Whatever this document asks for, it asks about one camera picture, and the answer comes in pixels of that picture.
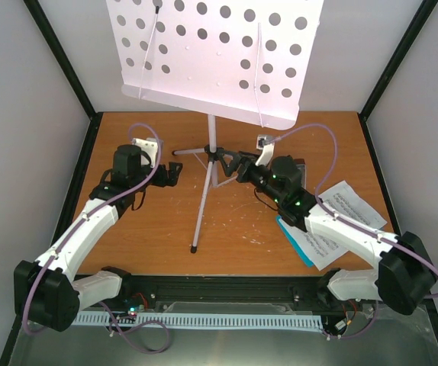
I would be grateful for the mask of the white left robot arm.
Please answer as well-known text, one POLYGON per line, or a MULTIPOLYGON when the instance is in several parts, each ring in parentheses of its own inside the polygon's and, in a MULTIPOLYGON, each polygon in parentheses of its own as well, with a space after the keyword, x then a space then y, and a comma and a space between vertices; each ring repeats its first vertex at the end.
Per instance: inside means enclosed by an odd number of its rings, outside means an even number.
POLYGON ((117 307, 134 297, 126 283, 129 273, 104 267, 76 279, 76 273, 97 241, 127 210, 139 209, 138 193, 148 186, 177 185, 183 165, 160 163, 161 149, 153 139, 135 139, 119 146, 113 165, 93 188, 82 212, 52 246, 33 262, 22 261, 14 270, 14 310, 25 322, 58 332, 69 328, 77 314, 109 299, 117 307))

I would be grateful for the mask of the white sheet music pages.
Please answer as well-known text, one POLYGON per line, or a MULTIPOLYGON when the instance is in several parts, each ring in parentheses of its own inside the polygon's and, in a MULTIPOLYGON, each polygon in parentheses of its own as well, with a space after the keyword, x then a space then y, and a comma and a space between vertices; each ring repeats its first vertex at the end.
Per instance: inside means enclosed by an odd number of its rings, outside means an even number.
POLYGON ((320 198, 328 210, 316 205, 307 217, 305 232, 283 220, 314 267, 321 271, 351 252, 377 268, 381 253, 391 249, 378 237, 395 237, 382 230, 387 221, 346 181, 327 189, 320 198))

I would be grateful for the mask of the white tripod music stand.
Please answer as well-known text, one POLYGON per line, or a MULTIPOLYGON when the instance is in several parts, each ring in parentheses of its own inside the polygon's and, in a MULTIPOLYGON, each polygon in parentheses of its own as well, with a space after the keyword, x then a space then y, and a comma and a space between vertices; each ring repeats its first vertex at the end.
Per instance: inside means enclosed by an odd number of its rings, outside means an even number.
POLYGON ((292 128, 320 22, 320 1, 109 1, 132 98, 208 117, 292 128))

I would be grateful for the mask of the teal folder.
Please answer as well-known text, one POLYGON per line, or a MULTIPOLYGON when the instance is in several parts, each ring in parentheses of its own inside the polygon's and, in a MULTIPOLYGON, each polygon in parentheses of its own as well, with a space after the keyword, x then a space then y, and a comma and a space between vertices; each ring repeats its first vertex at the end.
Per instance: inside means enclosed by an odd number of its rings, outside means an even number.
POLYGON ((288 242, 291 244, 292 248, 296 251, 298 257, 305 263, 305 265, 309 268, 314 266, 314 263, 305 255, 301 247, 297 244, 297 241, 293 238, 293 236, 288 232, 287 225, 283 222, 282 218, 280 216, 277 216, 275 218, 277 224, 279 225, 282 233, 284 234, 285 238, 288 240, 288 242))

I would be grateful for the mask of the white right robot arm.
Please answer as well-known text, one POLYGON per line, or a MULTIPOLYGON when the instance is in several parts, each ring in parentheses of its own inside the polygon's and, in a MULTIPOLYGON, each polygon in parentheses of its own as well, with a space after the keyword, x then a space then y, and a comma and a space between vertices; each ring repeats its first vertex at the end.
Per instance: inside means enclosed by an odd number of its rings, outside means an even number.
POLYGON ((332 240, 371 266, 325 275, 325 303, 333 298, 381 301, 397 313, 411 315, 430 296, 438 272, 417 235, 376 230, 329 207, 303 187, 304 174, 291 156, 263 164, 256 154, 219 148, 215 158, 225 175, 236 173, 239 183, 250 183, 270 198, 288 226, 332 240))

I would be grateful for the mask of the brown wooden metronome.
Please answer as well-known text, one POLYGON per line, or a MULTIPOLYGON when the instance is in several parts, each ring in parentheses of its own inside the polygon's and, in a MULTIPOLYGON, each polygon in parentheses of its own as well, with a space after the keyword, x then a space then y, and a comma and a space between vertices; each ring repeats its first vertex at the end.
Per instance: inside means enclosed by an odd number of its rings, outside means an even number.
POLYGON ((304 159, 294 159, 296 167, 301 174, 301 186, 306 188, 307 185, 307 166, 304 159))

